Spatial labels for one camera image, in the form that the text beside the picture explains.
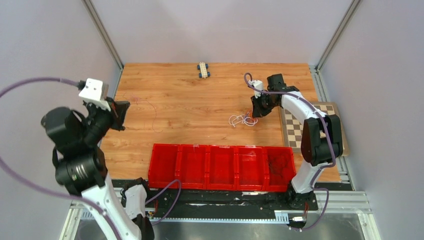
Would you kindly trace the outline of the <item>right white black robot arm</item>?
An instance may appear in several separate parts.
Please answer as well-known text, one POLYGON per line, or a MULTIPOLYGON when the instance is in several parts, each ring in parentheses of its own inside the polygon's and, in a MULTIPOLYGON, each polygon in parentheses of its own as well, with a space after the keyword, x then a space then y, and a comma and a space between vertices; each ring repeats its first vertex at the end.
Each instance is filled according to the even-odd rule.
POLYGON ((298 209, 312 197, 322 171, 334 167, 336 158, 343 154, 341 120, 335 114, 328 115, 316 108, 297 87, 288 86, 281 73, 267 78, 267 88, 262 81, 254 80, 249 72, 243 78, 254 91, 250 98, 253 118, 265 117, 279 107, 289 111, 302 124, 300 148, 303 161, 285 193, 286 204, 298 209))

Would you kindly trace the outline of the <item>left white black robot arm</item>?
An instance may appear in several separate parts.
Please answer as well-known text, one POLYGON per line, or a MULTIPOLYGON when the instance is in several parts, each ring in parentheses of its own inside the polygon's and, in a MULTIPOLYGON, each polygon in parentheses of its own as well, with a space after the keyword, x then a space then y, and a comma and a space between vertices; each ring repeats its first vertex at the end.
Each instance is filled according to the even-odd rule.
POLYGON ((120 196, 114 190, 99 142, 109 130, 123 131, 128 101, 108 100, 110 109, 85 102, 88 115, 65 106, 50 110, 40 121, 53 141, 56 182, 83 204, 109 240, 152 240, 145 207, 153 201, 141 177, 128 181, 120 196))

